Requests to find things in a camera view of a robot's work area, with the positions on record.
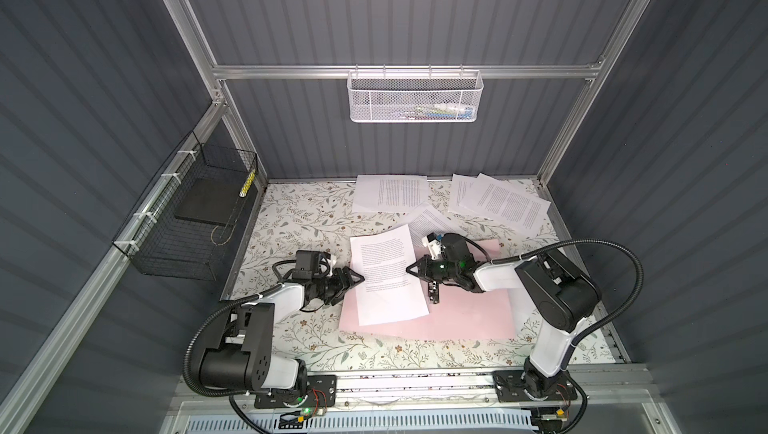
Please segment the white sheet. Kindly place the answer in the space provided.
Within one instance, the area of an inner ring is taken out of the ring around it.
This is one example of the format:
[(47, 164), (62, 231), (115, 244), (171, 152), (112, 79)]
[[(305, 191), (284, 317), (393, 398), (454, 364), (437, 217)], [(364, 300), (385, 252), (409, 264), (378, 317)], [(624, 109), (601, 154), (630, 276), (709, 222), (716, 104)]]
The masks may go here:
[(509, 289), (510, 306), (515, 326), (515, 332), (520, 334), (536, 306), (524, 288)]

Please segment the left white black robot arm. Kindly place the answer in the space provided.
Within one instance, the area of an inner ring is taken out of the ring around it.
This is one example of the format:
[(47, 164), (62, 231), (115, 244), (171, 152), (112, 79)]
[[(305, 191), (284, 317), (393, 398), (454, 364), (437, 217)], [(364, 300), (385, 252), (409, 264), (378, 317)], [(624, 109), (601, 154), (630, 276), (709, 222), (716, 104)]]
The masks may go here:
[(296, 312), (335, 306), (365, 277), (327, 252), (299, 250), (272, 265), (277, 283), (224, 302), (193, 335), (182, 361), (186, 385), (205, 397), (278, 391), (302, 397), (306, 364), (273, 352), (275, 325)]

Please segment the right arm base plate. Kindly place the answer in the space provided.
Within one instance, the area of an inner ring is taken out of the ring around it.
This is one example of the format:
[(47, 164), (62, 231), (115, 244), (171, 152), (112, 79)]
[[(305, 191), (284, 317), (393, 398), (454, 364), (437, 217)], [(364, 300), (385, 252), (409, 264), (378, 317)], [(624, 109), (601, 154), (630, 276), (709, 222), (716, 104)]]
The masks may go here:
[(535, 369), (505, 369), (491, 373), (497, 398), (501, 402), (565, 401), (578, 398), (578, 391), (567, 371), (546, 377)]

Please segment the pink paper folder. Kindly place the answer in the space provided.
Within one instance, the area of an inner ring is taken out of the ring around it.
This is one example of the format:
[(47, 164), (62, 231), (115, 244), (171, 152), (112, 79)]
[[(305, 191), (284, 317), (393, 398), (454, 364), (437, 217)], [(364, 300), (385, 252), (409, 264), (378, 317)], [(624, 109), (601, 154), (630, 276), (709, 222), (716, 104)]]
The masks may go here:
[(339, 329), (346, 332), (421, 341), (490, 340), (517, 334), (508, 291), (471, 293), (441, 286), (440, 302), (429, 304), (429, 314), (394, 323), (361, 326), (356, 295), (345, 296)]

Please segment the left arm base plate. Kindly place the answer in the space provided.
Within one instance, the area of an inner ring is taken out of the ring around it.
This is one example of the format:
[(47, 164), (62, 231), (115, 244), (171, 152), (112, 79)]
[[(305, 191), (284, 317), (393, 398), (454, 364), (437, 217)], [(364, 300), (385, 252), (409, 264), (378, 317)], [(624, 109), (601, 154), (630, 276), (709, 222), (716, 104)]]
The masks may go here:
[(329, 408), (336, 402), (338, 377), (335, 375), (300, 376), (289, 389), (271, 388), (255, 394), (256, 409)]

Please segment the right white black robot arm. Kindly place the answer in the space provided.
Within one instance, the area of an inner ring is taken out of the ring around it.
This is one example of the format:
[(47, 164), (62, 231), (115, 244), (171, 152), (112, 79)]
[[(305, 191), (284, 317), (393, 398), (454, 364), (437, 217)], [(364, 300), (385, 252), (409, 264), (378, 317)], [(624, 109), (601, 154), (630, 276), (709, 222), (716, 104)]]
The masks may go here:
[(428, 253), (405, 268), (427, 284), (428, 298), (440, 302), (440, 287), (458, 287), (479, 294), (522, 289), (542, 316), (536, 343), (513, 382), (535, 401), (543, 401), (568, 382), (567, 366), (576, 337), (601, 300), (588, 275), (562, 249), (573, 240), (545, 245), (506, 258), (492, 258), (478, 242), (458, 233), (423, 238)]

